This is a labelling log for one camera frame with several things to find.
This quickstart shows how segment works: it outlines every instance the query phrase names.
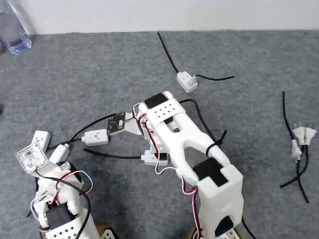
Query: white plastic part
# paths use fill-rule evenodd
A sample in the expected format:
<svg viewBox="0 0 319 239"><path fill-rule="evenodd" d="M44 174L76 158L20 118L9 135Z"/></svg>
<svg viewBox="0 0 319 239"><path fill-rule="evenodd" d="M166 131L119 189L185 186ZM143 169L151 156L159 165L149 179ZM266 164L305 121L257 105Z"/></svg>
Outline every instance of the white plastic part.
<svg viewBox="0 0 319 239"><path fill-rule="evenodd" d="M75 239L85 219L87 209L82 209L79 215L72 221L48 231L45 236L47 239ZM90 215L87 224L79 239L100 239L96 230L92 216Z"/></svg>
<svg viewBox="0 0 319 239"><path fill-rule="evenodd" d="M215 239L241 239L234 229L229 230L228 232L216 237Z"/></svg>
<svg viewBox="0 0 319 239"><path fill-rule="evenodd" d="M154 135L162 143L165 152L169 153L173 165L177 168L178 176L183 176L186 182L195 186L198 177L187 163L184 150L193 147L205 153L214 141L194 124L170 92L164 92L164 95L168 98L168 101L152 109L148 109L145 104L140 104L139 109L141 113L146 113L146 118L154 131ZM169 117L173 117L179 132L174 132L164 122ZM223 167L230 164L227 156L217 145L209 150L208 155L214 157Z"/></svg>
<svg viewBox="0 0 319 239"><path fill-rule="evenodd" d="M310 145L311 139L315 136L317 130L306 127L305 129L305 145Z"/></svg>
<svg viewBox="0 0 319 239"><path fill-rule="evenodd" d="M302 152L300 148L298 147L297 141L295 139L293 139L291 143L292 143L291 157L294 158L297 162L298 160L300 160L300 156Z"/></svg>
<svg viewBox="0 0 319 239"><path fill-rule="evenodd" d="M84 142L87 146L108 144L109 138L107 130L104 128L85 132L82 137L82 142Z"/></svg>
<svg viewBox="0 0 319 239"><path fill-rule="evenodd" d="M27 174L32 174L49 163L38 141L20 150L15 156Z"/></svg>
<svg viewBox="0 0 319 239"><path fill-rule="evenodd" d="M151 165L151 166L155 166L158 161L157 157L154 155L153 152L151 152L151 150L146 150L144 155L141 156L141 160L144 161L145 165ZM167 165L168 165L168 159L159 161L159 166L167 166Z"/></svg>
<svg viewBox="0 0 319 239"><path fill-rule="evenodd" d="M132 112L128 113L126 112L125 114L125 125L124 125L124 129L127 132L136 134L136 135L141 135L141 131L138 127L137 121L136 119L133 118Z"/></svg>
<svg viewBox="0 0 319 239"><path fill-rule="evenodd" d="M46 151L50 142L51 135L47 131L37 130L34 133L32 143L38 142L43 152Z"/></svg>
<svg viewBox="0 0 319 239"><path fill-rule="evenodd" d="M190 93L197 88L197 80L194 76L191 76L188 72L178 72L177 82L187 92Z"/></svg>
<svg viewBox="0 0 319 239"><path fill-rule="evenodd" d="M228 180L218 187L210 177L199 181L199 222L205 239L214 238L215 230L222 219L229 216L234 225L241 223L244 199L241 194L243 175L234 167L223 167L221 173Z"/></svg>
<svg viewBox="0 0 319 239"><path fill-rule="evenodd" d="M112 230L110 229L106 229L102 236L101 236L101 239L116 239L115 236L113 235L113 232Z"/></svg>
<svg viewBox="0 0 319 239"><path fill-rule="evenodd" d="M55 151L52 153L51 157L49 158L49 161L51 163L58 163L60 161L65 161L67 157L69 156L70 150L69 145L66 143L65 145L60 144L57 146Z"/></svg>
<svg viewBox="0 0 319 239"><path fill-rule="evenodd" d="M54 177L54 178L61 178L63 175L70 172L70 170L61 170L57 164L53 164L53 163L49 163L45 165L40 170L42 170L41 172L39 171L41 175L46 177ZM82 189L82 183L74 175L70 175L69 177L65 178L65 181ZM36 196L40 196L43 192L46 192L46 194L55 195L56 193L55 181L46 179L46 178L40 178L38 180L38 184L39 184L39 190L37 191ZM58 188L59 188L58 202L60 204L67 203L68 210L70 211L70 213L72 213L73 215L77 215L81 209L79 193L75 189L62 183L58 184ZM44 207L38 208L37 203L34 203L34 207L37 208L36 212L39 215L39 223L42 227L46 228L48 227L47 221L45 220L45 217L42 217L41 215L44 215L47 209Z"/></svg>
<svg viewBox="0 0 319 239"><path fill-rule="evenodd" d="M302 126L297 127L293 130L293 133L299 140L299 144L304 145L305 144L305 127L302 127Z"/></svg>

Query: white wall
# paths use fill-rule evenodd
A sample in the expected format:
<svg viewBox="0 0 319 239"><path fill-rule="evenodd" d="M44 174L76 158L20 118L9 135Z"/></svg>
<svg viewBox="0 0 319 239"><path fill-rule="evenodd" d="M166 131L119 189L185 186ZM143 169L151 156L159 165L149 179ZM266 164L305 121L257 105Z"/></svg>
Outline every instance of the white wall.
<svg viewBox="0 0 319 239"><path fill-rule="evenodd" d="M319 29L319 0L10 0L31 33Z"/></svg>

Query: transparent led module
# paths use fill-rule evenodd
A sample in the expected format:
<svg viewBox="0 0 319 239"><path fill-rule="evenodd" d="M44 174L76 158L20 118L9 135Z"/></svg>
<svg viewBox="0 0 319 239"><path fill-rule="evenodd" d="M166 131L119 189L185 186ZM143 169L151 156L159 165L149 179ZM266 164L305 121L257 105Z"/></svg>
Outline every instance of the transparent led module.
<svg viewBox="0 0 319 239"><path fill-rule="evenodd" d="M15 156L27 174L31 174L49 163L49 160L37 142L20 150Z"/></svg>

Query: circuit board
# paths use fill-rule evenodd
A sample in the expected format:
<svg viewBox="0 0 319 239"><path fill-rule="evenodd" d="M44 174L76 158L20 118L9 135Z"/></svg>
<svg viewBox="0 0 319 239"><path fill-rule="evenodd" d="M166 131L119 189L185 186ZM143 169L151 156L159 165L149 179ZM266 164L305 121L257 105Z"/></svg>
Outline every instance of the circuit board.
<svg viewBox="0 0 319 239"><path fill-rule="evenodd" d="M125 112L121 112L113 117L109 118L108 121L108 135L113 135L122 132L125 127Z"/></svg>

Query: plastic bottle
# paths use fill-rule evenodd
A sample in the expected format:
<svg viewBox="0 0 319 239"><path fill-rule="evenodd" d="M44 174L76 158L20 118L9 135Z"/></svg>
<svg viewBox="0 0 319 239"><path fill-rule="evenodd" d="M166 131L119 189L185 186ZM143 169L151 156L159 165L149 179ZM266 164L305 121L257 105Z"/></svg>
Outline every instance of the plastic bottle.
<svg viewBox="0 0 319 239"><path fill-rule="evenodd" d="M7 0L0 0L0 39L8 50L19 55L32 46L32 42Z"/></svg>

